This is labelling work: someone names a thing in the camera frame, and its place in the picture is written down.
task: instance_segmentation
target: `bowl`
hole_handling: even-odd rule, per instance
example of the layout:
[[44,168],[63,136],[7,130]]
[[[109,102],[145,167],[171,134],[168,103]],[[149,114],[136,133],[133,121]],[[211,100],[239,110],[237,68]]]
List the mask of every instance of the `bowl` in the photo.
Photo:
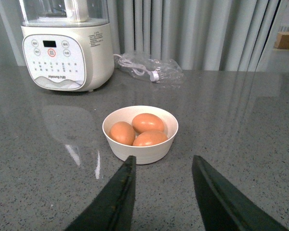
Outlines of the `bowl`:
[[[110,128],[119,121],[125,121],[131,124],[133,118],[141,113],[151,113],[158,116],[165,125],[164,132],[168,140],[147,147],[135,147],[118,143],[108,136]],[[136,164],[146,165],[156,162],[163,158],[169,151],[173,139],[177,134],[179,125],[176,118],[169,112],[152,106],[130,106],[118,109],[109,114],[103,121],[103,132],[107,138],[112,152],[120,159],[125,161],[130,155],[136,157]]]

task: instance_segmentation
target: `brown egg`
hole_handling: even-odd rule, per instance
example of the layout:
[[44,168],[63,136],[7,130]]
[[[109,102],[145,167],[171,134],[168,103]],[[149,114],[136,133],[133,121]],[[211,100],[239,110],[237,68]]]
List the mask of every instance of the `brown egg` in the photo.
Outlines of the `brown egg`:
[[111,127],[108,135],[114,141],[125,145],[132,145],[135,140],[135,131],[133,127],[124,121],[115,123]]
[[167,135],[164,132],[157,131],[157,130],[151,130],[151,131],[145,131],[141,133],[137,138],[135,139],[133,146],[152,146],[158,143],[162,143],[168,139]]
[[165,129],[163,121],[158,116],[151,113],[142,113],[135,116],[131,124],[134,130],[139,134],[150,130],[164,131]]

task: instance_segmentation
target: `power cord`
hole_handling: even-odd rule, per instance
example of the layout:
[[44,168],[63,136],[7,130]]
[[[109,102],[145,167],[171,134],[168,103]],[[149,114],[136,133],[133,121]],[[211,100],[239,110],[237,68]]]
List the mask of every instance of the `power cord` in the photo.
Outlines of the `power cord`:
[[131,68],[133,72],[138,76],[143,76],[145,73],[150,75],[150,80],[152,82],[156,82],[159,80],[158,72],[157,71],[148,71],[145,65],[142,64],[135,64],[128,59],[124,59],[119,54],[114,54],[114,56],[119,57],[118,64],[122,67]]

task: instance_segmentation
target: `curtain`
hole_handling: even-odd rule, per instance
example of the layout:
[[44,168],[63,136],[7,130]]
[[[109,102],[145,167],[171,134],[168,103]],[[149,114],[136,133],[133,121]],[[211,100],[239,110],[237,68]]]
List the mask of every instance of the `curtain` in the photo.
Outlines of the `curtain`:
[[[0,0],[0,64],[25,65],[18,1],[9,2]],[[273,48],[274,39],[268,38],[274,37],[276,12],[282,13],[287,0],[107,3],[114,53],[144,51],[187,70],[256,71],[261,56],[269,55],[265,47]]]

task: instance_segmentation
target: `blender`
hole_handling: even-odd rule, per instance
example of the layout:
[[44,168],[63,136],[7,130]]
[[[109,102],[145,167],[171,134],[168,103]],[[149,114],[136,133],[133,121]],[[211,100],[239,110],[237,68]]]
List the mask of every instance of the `blender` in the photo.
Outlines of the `blender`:
[[23,52],[40,87],[91,91],[114,71],[106,0],[19,0]]

